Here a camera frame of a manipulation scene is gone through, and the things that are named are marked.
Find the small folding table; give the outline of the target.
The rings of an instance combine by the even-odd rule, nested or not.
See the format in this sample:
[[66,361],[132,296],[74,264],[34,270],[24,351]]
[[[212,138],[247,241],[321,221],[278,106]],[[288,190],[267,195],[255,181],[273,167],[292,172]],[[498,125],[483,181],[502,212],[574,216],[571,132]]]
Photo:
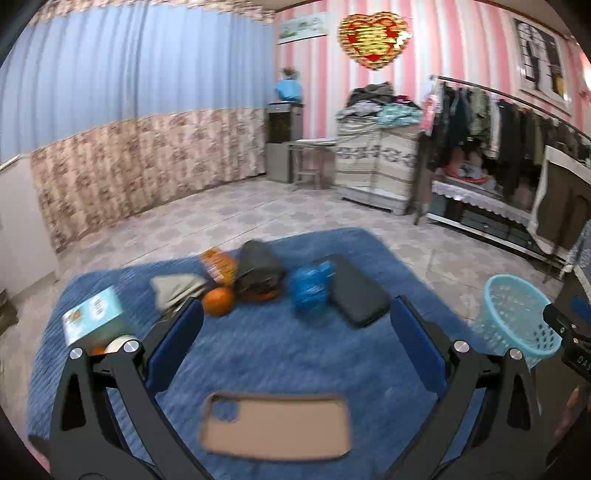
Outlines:
[[325,161],[335,153],[335,138],[302,138],[287,143],[294,188],[311,184],[315,190],[325,188]]

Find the dark grey bag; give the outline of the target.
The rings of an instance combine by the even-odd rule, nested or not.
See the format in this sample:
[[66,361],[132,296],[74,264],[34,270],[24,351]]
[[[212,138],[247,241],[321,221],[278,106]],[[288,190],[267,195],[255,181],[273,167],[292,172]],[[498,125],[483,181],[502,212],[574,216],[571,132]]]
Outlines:
[[273,300],[280,295],[286,275],[287,270],[270,245],[249,240],[238,254],[235,293],[246,302]]

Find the landscape wall picture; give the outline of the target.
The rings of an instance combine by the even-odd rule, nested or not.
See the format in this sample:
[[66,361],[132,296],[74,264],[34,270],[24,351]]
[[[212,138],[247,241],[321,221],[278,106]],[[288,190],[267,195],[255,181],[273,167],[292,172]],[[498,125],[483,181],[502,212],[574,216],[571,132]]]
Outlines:
[[277,44],[283,45],[328,34],[328,13],[317,12],[280,22]]

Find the light blue trash basket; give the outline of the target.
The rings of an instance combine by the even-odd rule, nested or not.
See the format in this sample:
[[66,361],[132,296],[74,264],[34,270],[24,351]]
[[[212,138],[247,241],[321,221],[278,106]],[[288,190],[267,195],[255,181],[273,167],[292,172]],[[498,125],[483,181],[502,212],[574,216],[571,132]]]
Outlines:
[[497,355],[512,348],[520,350],[532,369],[560,348],[561,337],[543,319],[549,304],[550,300],[526,280],[494,275],[485,283],[472,329]]

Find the black rectangular case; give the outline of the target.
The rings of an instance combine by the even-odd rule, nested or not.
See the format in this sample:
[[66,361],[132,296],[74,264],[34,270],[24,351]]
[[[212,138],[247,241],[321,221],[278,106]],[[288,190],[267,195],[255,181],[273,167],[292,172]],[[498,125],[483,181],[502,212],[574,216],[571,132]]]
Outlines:
[[373,324],[390,309],[391,296],[342,255],[324,258],[332,265],[329,300],[353,328]]

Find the blue bag on dispenser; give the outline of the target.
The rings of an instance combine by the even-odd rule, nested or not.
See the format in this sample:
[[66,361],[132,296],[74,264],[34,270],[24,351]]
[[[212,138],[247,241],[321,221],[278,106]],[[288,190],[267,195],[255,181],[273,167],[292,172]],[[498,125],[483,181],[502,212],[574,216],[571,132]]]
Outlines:
[[284,67],[281,71],[281,78],[274,85],[274,92],[280,101],[301,103],[304,93],[301,84],[298,83],[297,70],[291,67]]

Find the clothes rack with garments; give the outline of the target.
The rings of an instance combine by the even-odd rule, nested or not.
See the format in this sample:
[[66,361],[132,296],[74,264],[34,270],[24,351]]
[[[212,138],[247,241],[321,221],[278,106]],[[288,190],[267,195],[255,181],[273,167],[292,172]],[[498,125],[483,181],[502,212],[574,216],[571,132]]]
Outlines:
[[430,78],[435,110],[419,136],[415,201],[423,217],[431,183],[449,177],[531,212],[545,147],[590,168],[590,137],[549,110],[478,83]]

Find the orange plastic bowl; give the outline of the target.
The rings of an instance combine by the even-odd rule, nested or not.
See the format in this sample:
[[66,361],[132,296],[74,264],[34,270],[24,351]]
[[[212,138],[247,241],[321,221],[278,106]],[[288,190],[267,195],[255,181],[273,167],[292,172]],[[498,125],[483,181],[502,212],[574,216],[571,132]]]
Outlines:
[[95,355],[102,355],[102,354],[104,354],[104,353],[105,353],[105,348],[104,348],[103,346],[95,347],[95,348],[93,348],[93,349],[91,350],[91,352],[90,352],[90,354],[91,354],[92,356],[95,356]]

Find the light blue tissue box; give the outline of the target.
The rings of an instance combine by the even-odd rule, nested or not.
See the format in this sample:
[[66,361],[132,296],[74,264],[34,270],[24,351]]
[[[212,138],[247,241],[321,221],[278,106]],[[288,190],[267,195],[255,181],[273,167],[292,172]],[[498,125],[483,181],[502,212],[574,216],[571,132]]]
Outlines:
[[115,289],[110,286],[62,315],[66,345],[89,351],[131,333]]

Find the blue textured rug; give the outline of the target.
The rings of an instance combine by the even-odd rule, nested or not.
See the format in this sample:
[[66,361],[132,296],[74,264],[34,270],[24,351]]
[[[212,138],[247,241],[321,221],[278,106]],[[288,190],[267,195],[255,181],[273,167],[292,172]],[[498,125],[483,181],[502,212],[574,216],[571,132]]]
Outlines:
[[[26,434],[49,449],[53,403],[68,348],[65,312],[113,288],[137,337],[159,319],[151,280],[202,274],[197,258],[102,268],[75,277],[63,290],[43,332],[28,389]],[[353,448],[328,462],[273,463],[209,454],[198,439],[204,400],[216,391],[273,394],[335,393],[351,414]],[[294,315],[290,299],[245,303],[228,316],[206,318],[169,388],[157,402],[185,445],[217,479],[376,479],[410,442],[430,412],[428,392],[388,318],[349,326],[335,309]]]

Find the red heart wall decoration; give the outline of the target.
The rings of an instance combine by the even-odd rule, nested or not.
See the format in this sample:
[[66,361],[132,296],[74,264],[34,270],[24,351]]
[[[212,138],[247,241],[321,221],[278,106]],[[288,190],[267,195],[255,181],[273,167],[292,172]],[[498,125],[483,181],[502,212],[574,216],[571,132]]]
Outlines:
[[387,11],[346,16],[338,29],[339,45],[346,55],[373,71],[392,63],[411,38],[408,22]]

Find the blue plastic bag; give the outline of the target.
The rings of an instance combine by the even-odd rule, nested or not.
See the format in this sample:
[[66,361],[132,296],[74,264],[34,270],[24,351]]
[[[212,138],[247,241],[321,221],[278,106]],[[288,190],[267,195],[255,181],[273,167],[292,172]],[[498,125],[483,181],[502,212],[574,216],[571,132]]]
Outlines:
[[329,260],[297,268],[288,277],[287,289],[294,313],[300,317],[321,314],[331,297],[335,267]]

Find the patterned covered cabinet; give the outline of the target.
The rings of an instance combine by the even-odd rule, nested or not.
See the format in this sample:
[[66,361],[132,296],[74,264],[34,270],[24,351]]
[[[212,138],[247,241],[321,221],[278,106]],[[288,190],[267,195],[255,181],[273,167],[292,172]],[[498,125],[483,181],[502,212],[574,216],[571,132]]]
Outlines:
[[386,128],[375,117],[337,123],[335,189],[346,200],[405,215],[415,185],[420,126]]

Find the low tv bench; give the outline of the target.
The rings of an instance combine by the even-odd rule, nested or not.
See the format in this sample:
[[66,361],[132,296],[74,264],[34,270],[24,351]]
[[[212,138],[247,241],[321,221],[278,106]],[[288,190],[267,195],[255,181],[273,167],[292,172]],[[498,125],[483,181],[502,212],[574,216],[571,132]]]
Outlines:
[[563,248],[530,232],[530,211],[479,185],[449,177],[433,180],[431,202],[422,216],[554,268],[566,265]]

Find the dark board on stand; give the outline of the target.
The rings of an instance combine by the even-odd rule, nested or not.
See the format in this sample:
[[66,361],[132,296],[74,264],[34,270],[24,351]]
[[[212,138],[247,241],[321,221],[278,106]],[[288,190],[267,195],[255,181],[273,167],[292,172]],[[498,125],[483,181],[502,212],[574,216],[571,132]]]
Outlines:
[[566,261],[589,219],[590,168],[546,146],[528,232],[546,256]]

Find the framed wall poster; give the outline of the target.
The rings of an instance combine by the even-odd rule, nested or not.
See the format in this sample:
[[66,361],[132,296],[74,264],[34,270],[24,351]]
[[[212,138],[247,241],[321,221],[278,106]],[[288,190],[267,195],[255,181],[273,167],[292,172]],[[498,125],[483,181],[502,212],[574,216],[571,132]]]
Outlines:
[[570,113],[566,71],[558,37],[525,17],[512,17],[521,90],[559,111]]

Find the orange tangerine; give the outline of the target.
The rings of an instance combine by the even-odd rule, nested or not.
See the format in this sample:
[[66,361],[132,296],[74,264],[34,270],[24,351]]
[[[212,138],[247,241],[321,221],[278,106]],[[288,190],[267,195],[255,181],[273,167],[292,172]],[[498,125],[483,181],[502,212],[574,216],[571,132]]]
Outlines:
[[201,303],[205,313],[222,317],[235,308],[235,292],[229,287],[217,287],[204,294]]

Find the beige folded cloth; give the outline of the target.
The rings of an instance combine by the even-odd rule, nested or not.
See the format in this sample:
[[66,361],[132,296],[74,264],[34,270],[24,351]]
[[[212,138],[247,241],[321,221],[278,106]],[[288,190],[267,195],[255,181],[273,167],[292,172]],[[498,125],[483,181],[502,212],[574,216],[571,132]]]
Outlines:
[[176,308],[187,298],[198,297],[207,287],[204,277],[195,274],[155,276],[150,280],[155,305],[161,312]]

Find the blue and floral curtain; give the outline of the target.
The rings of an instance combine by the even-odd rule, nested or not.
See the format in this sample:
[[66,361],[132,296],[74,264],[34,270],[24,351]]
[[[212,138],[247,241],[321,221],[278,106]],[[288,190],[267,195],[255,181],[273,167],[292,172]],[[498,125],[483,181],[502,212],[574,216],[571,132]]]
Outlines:
[[5,1],[1,157],[51,245],[262,175],[273,12],[249,1]]

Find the orange snack wrapper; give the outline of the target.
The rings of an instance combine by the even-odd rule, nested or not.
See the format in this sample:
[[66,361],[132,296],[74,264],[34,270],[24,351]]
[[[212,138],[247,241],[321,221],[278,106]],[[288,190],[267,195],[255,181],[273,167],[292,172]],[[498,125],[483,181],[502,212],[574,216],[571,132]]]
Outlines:
[[235,282],[238,262],[221,249],[211,248],[200,254],[200,261],[217,284],[231,287]]

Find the tan phone case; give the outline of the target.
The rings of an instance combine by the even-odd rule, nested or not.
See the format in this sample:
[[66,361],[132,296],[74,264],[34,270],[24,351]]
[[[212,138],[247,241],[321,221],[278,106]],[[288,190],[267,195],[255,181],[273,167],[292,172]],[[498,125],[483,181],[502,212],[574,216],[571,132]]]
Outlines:
[[334,460],[353,447],[339,395],[215,392],[204,402],[199,440],[209,453],[278,462]]

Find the pile of clothes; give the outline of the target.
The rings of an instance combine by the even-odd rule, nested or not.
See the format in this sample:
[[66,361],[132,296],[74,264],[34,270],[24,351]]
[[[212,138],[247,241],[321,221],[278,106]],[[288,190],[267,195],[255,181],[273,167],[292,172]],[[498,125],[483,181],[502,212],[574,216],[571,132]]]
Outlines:
[[374,120],[381,128],[402,128],[417,125],[423,117],[422,108],[406,95],[394,93],[390,82],[367,84],[349,93],[346,106],[335,118]]

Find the grey water dispenser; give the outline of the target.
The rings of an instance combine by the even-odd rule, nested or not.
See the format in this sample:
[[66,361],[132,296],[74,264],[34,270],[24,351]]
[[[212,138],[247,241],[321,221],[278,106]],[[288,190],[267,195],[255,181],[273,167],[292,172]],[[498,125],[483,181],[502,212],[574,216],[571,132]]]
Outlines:
[[266,176],[270,180],[293,181],[290,144],[304,136],[304,105],[273,102],[266,106]]

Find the white cabinet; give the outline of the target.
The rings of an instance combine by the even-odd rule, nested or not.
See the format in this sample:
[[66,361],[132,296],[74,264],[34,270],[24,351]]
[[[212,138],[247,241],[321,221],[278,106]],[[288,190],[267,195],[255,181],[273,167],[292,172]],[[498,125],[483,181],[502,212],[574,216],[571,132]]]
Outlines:
[[59,276],[58,257],[40,209],[28,155],[1,165],[1,288],[15,297]]

